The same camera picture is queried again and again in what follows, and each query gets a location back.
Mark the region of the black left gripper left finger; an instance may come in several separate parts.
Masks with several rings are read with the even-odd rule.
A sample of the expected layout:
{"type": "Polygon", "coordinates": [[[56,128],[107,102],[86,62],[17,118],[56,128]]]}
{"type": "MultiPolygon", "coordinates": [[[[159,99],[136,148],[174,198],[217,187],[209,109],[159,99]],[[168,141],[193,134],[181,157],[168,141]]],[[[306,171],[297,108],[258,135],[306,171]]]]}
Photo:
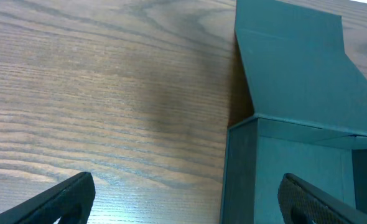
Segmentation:
{"type": "Polygon", "coordinates": [[[0,224],[86,224],[95,195],[92,174],[80,172],[0,213],[0,224]]]}

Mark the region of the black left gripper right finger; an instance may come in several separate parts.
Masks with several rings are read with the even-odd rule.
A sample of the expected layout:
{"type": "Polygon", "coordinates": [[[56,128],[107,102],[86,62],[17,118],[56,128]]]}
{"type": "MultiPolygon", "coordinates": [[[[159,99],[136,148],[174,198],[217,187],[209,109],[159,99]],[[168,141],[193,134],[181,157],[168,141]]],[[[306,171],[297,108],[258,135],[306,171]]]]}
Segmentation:
{"type": "Polygon", "coordinates": [[[277,197],[285,224],[367,224],[367,214],[291,173],[284,174],[277,197]]]}

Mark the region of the dark green cardboard box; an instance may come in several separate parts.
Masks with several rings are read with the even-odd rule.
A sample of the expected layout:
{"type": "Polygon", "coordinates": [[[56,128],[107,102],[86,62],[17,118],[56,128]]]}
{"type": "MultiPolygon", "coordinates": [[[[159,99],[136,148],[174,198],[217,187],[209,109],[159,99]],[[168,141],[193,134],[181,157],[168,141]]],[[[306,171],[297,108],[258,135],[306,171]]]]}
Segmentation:
{"type": "Polygon", "coordinates": [[[301,182],[367,223],[367,79],[345,53],[341,17],[239,0],[235,36],[254,113],[229,128],[221,223],[332,223],[283,185],[301,182]]]}

